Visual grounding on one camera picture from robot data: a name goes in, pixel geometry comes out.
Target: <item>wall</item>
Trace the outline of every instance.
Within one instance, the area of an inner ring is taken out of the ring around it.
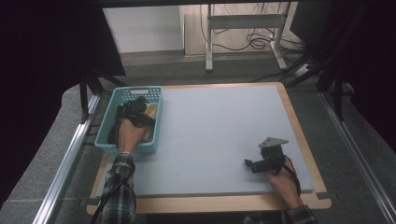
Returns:
[[[105,8],[119,53],[183,49],[179,7]]]

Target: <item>tabletop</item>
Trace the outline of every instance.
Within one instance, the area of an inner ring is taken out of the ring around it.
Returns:
[[[218,87],[248,87],[248,86],[276,86],[279,96],[285,107],[294,131],[298,145],[304,156],[306,166],[312,177],[314,190],[303,192],[302,199],[305,204],[313,209],[329,208],[332,204],[330,199],[320,199],[318,193],[327,192],[323,180],[318,171],[318,167],[312,156],[311,150],[305,140],[300,123],[294,113],[289,96],[284,86],[280,83],[255,83],[255,84],[211,84],[211,85],[190,85],[190,86],[166,86],[166,90],[185,88],[218,88]],[[96,192],[104,175],[109,155],[102,158],[101,166],[97,173],[96,181],[92,189],[92,198],[96,197]],[[88,205],[87,212],[93,214],[95,205]],[[286,205],[274,193],[256,193],[249,195],[210,195],[210,196],[174,196],[174,197],[150,197],[137,199],[137,213],[139,214],[166,214],[166,213],[199,213],[199,212],[235,212],[235,211],[262,211],[262,210],[284,210]]]

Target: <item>white board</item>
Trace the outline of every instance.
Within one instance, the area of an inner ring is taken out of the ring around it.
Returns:
[[[276,86],[165,89],[157,153],[134,157],[135,193],[149,197],[272,192],[266,177],[253,174],[244,163],[262,159],[258,144],[268,136],[289,140],[283,151],[293,160],[302,191],[313,190]]]

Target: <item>plastic basket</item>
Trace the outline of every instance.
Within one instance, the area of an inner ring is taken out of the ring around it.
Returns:
[[[99,128],[99,133],[95,139],[95,146],[101,148],[107,153],[117,153],[115,144],[109,144],[107,141],[108,134],[111,128],[116,123],[117,106],[122,105],[128,101],[134,100],[140,95],[145,96],[150,105],[157,105],[157,118],[155,120],[154,133],[151,142],[139,143],[134,149],[134,154],[154,154],[157,151],[158,134],[161,124],[161,116],[163,111],[163,89],[162,87],[121,87],[113,91],[110,102],[108,104],[105,117]]]

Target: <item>metal rail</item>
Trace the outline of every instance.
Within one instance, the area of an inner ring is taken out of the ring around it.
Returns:
[[[89,103],[90,114],[92,114],[95,111],[99,100],[100,100],[99,96],[94,95],[91,98]],[[84,136],[88,131],[88,128],[90,127],[91,121],[92,121],[92,116],[89,116],[89,118],[87,119],[87,121],[85,121],[85,123],[78,125],[77,130],[73,136],[73,139],[69,145],[69,148],[67,149],[64,155],[64,159],[62,160],[62,163],[55,177],[53,178],[51,185],[49,186],[49,191],[47,192],[47,195],[44,198],[44,201],[41,204],[40,209],[38,210],[38,213],[35,216],[35,220],[33,221],[33,223],[35,224],[47,223],[48,220],[50,219],[50,215],[52,214],[55,204],[58,201],[59,194],[61,193],[64,187],[64,182],[66,181],[66,178],[68,177],[69,172],[73,166],[75,158],[78,154],[78,150],[80,149]]]
[[[382,184],[376,178],[373,170],[370,168],[370,165],[367,163],[366,159],[364,159],[364,156],[362,155],[359,146],[356,144],[345,123],[341,121],[337,115],[335,115],[334,111],[332,110],[332,100],[330,99],[329,95],[320,92],[319,96],[325,103],[327,111],[332,118],[332,121],[334,122],[336,128],[338,129],[343,140],[345,141],[346,147],[352,159],[354,160],[359,171],[361,172],[361,175],[363,176],[367,187],[372,192],[375,201],[381,209],[385,219],[388,223],[396,223],[396,209],[393,201],[386,193]]]

